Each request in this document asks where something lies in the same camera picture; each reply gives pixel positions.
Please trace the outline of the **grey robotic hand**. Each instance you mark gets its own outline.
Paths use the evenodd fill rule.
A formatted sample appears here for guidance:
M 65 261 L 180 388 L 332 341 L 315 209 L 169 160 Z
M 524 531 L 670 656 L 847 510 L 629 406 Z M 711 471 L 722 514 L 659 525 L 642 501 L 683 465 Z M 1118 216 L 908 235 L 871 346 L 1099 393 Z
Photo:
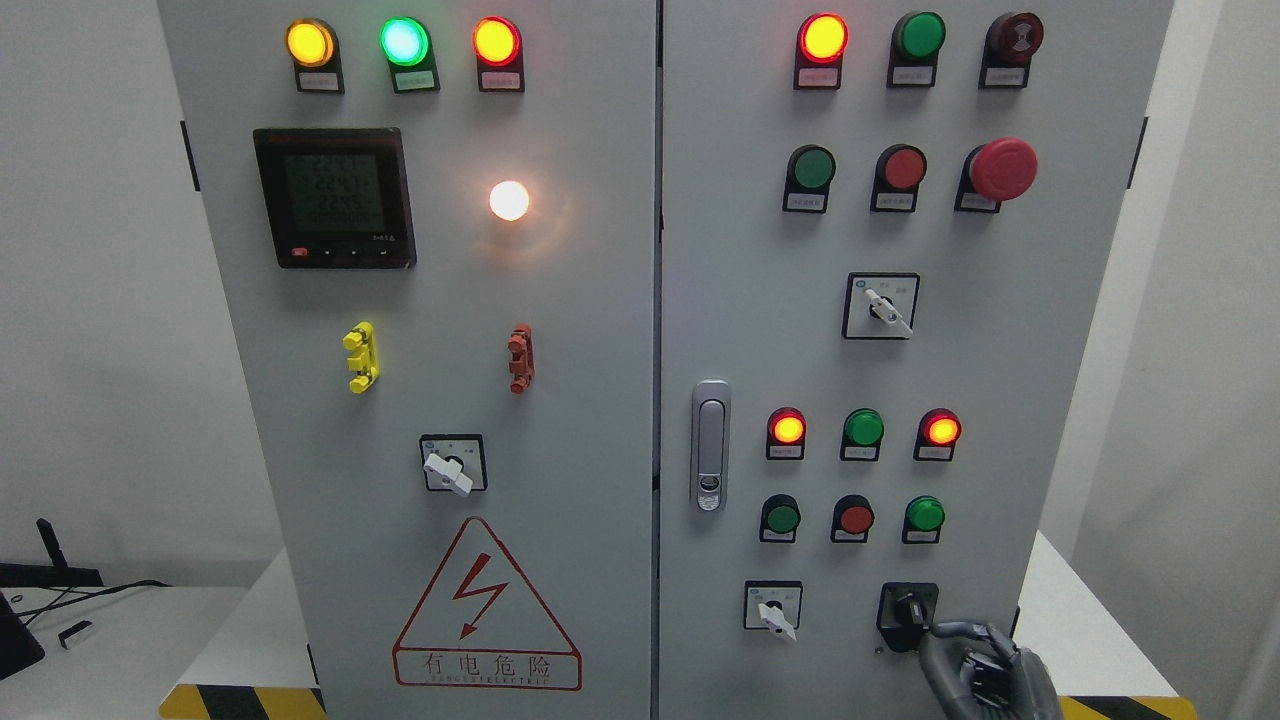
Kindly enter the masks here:
M 934 624 L 918 647 L 924 678 L 947 719 L 1062 719 L 1041 657 L 993 624 Z

